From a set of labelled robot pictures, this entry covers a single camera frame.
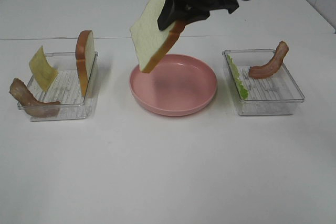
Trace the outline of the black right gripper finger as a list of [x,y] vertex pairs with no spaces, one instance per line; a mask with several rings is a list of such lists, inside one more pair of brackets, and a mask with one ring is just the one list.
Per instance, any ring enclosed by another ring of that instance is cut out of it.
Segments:
[[173,22],[181,18],[181,7],[179,0],[165,0],[162,11],[158,17],[158,28],[163,31]]
[[183,12],[181,20],[186,24],[191,24],[201,20],[206,20],[210,16],[209,11],[200,10],[197,8],[190,8]]

